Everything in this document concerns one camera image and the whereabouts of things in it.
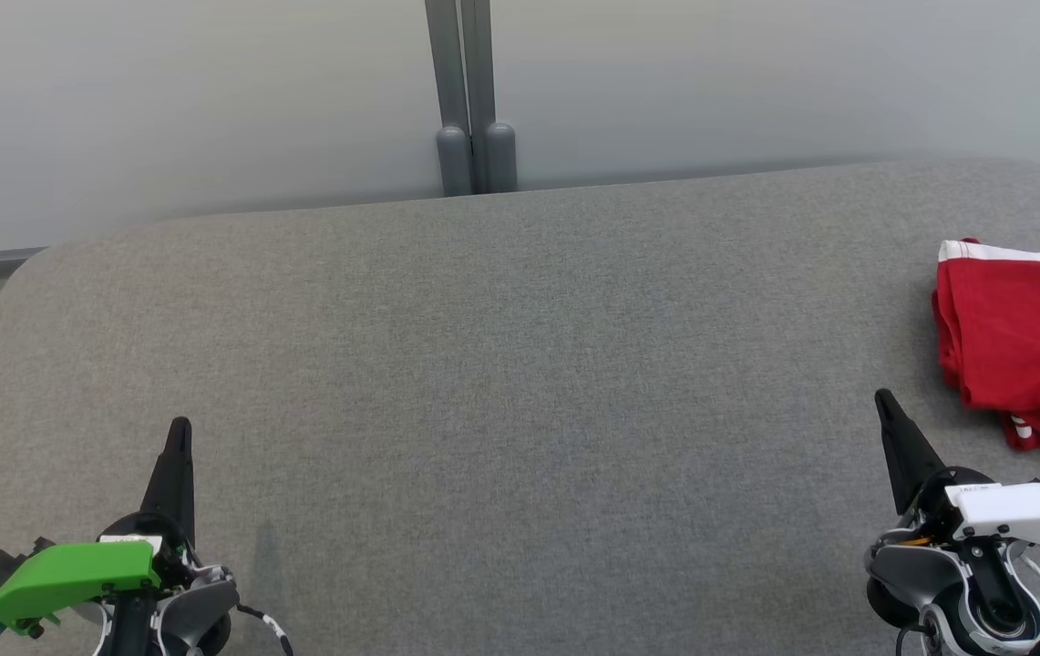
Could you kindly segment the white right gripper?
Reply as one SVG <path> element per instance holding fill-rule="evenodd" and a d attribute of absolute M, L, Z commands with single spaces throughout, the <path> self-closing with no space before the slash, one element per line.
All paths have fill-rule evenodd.
<path fill-rule="evenodd" d="M 1040 547 L 1040 481 L 998 483 L 968 466 L 945 466 L 890 389 L 874 395 L 893 503 L 902 525 L 932 547 L 966 540 Z"/>

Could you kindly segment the grey metal partition post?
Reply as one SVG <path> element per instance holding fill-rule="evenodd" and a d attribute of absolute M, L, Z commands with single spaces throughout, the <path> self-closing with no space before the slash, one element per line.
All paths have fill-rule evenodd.
<path fill-rule="evenodd" d="M 441 126 L 436 134 L 446 198 L 474 194 L 472 140 L 457 0 L 424 0 Z"/>
<path fill-rule="evenodd" d="M 516 133 L 496 116 L 490 0 L 458 0 L 474 190 L 517 190 Z"/>

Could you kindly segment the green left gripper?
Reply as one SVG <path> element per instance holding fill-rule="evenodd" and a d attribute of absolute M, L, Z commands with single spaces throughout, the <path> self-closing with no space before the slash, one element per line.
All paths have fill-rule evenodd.
<path fill-rule="evenodd" d="M 196 540 L 193 427 L 174 416 L 140 511 L 116 519 L 93 541 L 56 543 L 21 565 L 0 589 L 0 621 L 40 638 L 44 623 L 82 605 L 112 610 L 123 600 L 158 601 L 190 585 Z"/>

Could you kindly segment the red shorts white trim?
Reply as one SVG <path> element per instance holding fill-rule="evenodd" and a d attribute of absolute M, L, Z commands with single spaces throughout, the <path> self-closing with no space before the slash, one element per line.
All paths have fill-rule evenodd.
<path fill-rule="evenodd" d="M 939 363 L 965 406 L 1040 423 L 1040 251 L 942 241 Z"/>

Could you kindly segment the grey fabric sofa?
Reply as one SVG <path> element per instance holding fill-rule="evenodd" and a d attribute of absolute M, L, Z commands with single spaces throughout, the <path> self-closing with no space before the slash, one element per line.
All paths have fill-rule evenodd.
<path fill-rule="evenodd" d="M 135 511 L 297 656 L 893 656 L 874 392 L 1040 478 L 943 382 L 943 240 L 1040 251 L 1040 166 L 942 160 L 167 220 L 0 292 L 0 549 Z"/>

